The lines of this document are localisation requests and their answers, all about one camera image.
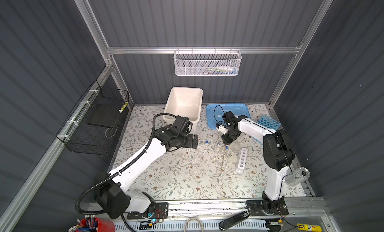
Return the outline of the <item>clear plastic measuring cup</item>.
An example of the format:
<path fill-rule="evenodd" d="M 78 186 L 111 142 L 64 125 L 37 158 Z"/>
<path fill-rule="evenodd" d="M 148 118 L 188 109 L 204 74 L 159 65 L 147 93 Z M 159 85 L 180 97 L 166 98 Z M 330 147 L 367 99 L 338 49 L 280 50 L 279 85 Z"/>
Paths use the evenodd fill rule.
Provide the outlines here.
<path fill-rule="evenodd" d="M 305 167 L 299 167 L 291 175 L 285 178 L 285 183 L 290 187 L 295 187 L 311 176 L 310 171 Z"/>

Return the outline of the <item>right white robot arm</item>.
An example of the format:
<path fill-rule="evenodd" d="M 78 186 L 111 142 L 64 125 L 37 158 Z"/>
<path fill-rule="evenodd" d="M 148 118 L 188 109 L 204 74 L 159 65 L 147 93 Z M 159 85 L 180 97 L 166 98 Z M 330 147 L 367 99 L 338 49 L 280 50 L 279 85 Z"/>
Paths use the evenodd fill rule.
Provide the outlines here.
<path fill-rule="evenodd" d="M 231 111 L 222 116 L 224 125 L 218 126 L 226 145 L 245 133 L 263 144 L 263 158 L 269 167 L 268 180 L 262 194 L 261 209 L 266 215 L 288 215 L 283 195 L 284 179 L 288 176 L 296 155 L 292 152 L 288 135 L 283 129 L 273 130 L 250 120 L 245 115 L 236 116 Z"/>

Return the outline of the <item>white small tube rack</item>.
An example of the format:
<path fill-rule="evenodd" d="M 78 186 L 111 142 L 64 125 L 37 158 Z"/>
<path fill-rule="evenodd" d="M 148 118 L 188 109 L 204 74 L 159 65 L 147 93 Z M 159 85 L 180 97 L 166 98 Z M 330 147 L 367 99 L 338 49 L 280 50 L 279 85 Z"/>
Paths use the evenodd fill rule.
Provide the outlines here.
<path fill-rule="evenodd" d="M 238 154 L 238 161 L 235 168 L 236 173 L 239 173 L 239 174 L 244 173 L 247 155 L 248 155 L 248 149 L 245 147 L 242 147 Z"/>

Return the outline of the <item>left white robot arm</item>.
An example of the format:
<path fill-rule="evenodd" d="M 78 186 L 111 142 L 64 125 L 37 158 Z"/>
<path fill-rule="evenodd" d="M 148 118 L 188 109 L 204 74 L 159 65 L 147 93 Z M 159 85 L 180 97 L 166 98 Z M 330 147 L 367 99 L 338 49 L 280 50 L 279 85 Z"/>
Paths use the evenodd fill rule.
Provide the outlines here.
<path fill-rule="evenodd" d="M 173 124 L 156 128 L 153 117 L 152 129 L 148 142 L 123 164 L 97 176 L 95 184 L 85 190 L 75 203 L 75 210 L 85 216 L 107 214 L 111 219 L 122 217 L 124 213 L 140 213 L 150 218 L 155 211 L 155 200 L 145 192 L 130 192 L 133 182 L 147 167 L 166 152 L 179 148 L 197 148 L 198 136 L 191 133 L 193 124 L 188 117 L 174 116 Z M 86 211 L 81 208 L 83 198 L 94 193 L 94 198 L 101 207 L 98 211 Z"/>

